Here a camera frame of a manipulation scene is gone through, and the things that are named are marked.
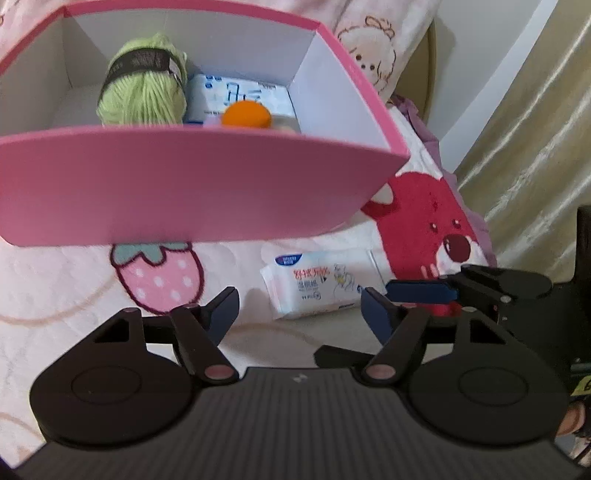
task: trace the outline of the yarn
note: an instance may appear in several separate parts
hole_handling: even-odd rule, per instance
[[[111,60],[109,69],[121,55],[140,48],[161,48],[178,64],[181,85],[168,72],[135,72],[121,76],[105,87],[96,113],[103,125],[180,124],[187,109],[184,87],[187,83],[187,54],[175,48],[168,37],[127,42]]]

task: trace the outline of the white package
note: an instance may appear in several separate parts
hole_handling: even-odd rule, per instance
[[[274,125],[286,124],[300,130],[286,87],[202,73],[196,74],[187,84],[185,122],[204,123],[208,117],[223,114],[239,100],[253,100],[266,107]]]
[[[277,318],[358,306],[365,287],[385,292],[371,251],[362,248],[280,255],[261,274]]]

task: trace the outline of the open box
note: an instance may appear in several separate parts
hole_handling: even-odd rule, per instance
[[[197,72],[287,86],[303,135],[100,126],[109,60],[159,31]],[[291,14],[215,0],[82,2],[0,61],[0,235],[15,245],[317,235],[407,160],[345,49]]]

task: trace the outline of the pink strawberry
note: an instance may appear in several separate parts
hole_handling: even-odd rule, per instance
[[[133,301],[152,313],[195,303],[203,292],[203,267],[186,242],[113,245],[111,264]]]

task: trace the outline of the white wall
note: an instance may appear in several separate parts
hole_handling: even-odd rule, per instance
[[[484,87],[440,141],[441,162],[454,171],[495,112],[524,64],[558,0],[541,0],[509,52]]]
[[[484,87],[540,0],[442,0],[429,128],[443,138]]]

